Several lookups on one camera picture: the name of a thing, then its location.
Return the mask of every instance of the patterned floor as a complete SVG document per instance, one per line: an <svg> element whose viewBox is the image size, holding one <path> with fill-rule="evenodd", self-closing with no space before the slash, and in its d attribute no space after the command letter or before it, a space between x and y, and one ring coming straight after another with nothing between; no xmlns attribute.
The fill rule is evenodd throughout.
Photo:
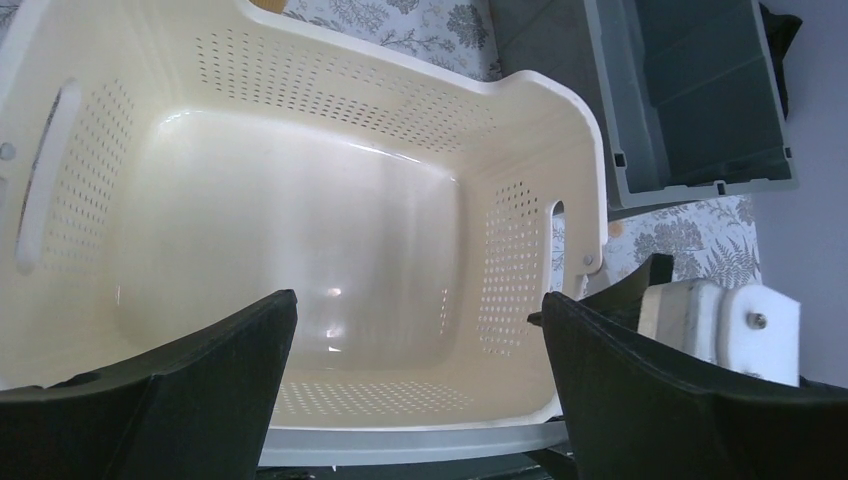
<svg viewBox="0 0 848 480"><path fill-rule="evenodd" d="M19 0L0 0L0 39ZM283 13L481 81L500 78L487 0L289 0ZM562 269L563 224L554 268ZM751 200L724 198L610 224L603 269L591 289L628 275L649 254L676 257L677 279L712 278L735 287L760 281ZM559 288L561 282L553 282Z"/></svg>

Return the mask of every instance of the cream plastic laundry basket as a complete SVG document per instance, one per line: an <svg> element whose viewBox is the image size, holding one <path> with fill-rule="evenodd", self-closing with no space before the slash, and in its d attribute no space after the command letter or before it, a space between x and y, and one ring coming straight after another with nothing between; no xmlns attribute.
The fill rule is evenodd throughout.
<svg viewBox="0 0 848 480"><path fill-rule="evenodd" d="M272 427L556 412L526 323L554 205L566 293L606 238L600 136L570 90L526 72L478 83L248 0L29 0L0 65L7 387L293 288Z"/></svg>

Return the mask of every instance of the basket bottom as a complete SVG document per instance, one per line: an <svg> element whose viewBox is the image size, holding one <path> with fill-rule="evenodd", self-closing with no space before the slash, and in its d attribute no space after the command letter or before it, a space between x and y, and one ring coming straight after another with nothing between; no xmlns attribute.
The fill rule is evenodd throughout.
<svg viewBox="0 0 848 480"><path fill-rule="evenodd" d="M116 216L114 318L131 343L292 288L288 369L426 368L449 353L462 211L450 172L264 117L187 112L156 128Z"/></svg>

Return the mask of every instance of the gray storage tray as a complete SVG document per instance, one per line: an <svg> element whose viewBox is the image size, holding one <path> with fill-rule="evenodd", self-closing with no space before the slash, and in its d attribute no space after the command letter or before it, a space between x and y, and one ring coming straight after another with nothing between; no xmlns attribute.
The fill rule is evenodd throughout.
<svg viewBox="0 0 848 480"><path fill-rule="evenodd" d="M490 4L504 75L538 71L595 113L613 217L797 186L756 1Z"/></svg>

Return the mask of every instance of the bolt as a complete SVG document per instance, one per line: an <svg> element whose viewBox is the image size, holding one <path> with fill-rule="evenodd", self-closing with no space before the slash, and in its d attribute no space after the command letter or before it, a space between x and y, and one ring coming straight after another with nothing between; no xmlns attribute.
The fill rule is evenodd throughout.
<svg viewBox="0 0 848 480"><path fill-rule="evenodd" d="M9 142L0 145L0 160L12 160L15 158L17 150L15 146Z"/></svg>
<svg viewBox="0 0 848 480"><path fill-rule="evenodd" d="M754 330L762 330L768 325L768 319L762 313L749 313L748 326Z"/></svg>

